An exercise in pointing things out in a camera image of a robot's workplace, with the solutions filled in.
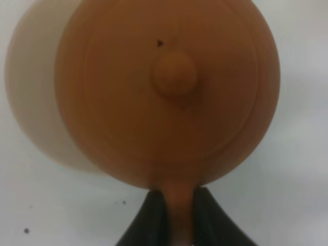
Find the blurry object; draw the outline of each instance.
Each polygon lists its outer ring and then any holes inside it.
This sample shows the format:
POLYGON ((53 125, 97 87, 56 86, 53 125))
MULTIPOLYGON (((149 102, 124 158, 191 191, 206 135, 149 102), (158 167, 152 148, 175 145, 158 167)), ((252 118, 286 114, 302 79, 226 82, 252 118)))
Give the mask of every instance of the blurry object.
POLYGON ((54 92, 58 43, 80 0, 36 3, 15 29, 6 65, 12 111, 42 151, 70 168, 99 172, 76 147, 61 119, 54 92))
POLYGON ((276 46, 251 1, 84 1, 63 35, 56 96, 76 143, 110 175, 160 190, 170 244, 193 194, 239 165, 275 112, 276 46))

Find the white surface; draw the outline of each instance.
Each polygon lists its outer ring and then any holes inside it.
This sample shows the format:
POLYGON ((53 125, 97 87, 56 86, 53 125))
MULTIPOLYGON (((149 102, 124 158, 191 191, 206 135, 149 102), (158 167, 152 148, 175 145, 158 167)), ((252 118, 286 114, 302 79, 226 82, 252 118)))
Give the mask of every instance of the white surface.
MULTIPOLYGON (((34 2, 0 0, 0 245, 111 246, 137 213, 145 191, 83 171, 88 161, 65 132, 59 133, 61 122, 48 127, 56 121, 56 108, 51 88, 38 85, 51 84, 55 47, 79 0, 40 0, 27 13, 34 2), (16 120, 6 95, 5 65, 23 15, 9 54, 12 65, 6 68, 7 88, 16 93, 11 98, 16 120), (36 89, 39 93, 31 96, 36 89), (19 101, 21 94, 35 100, 19 101), (42 96, 46 102, 38 104, 42 96), (19 114, 24 109, 43 114, 35 115, 35 122, 24 121, 19 114), (56 141, 65 148, 54 150, 56 141), (71 168, 76 158, 81 167, 71 168)), ((327 246, 328 1, 254 2, 277 42, 280 101, 256 151, 210 188, 260 246, 327 246)))

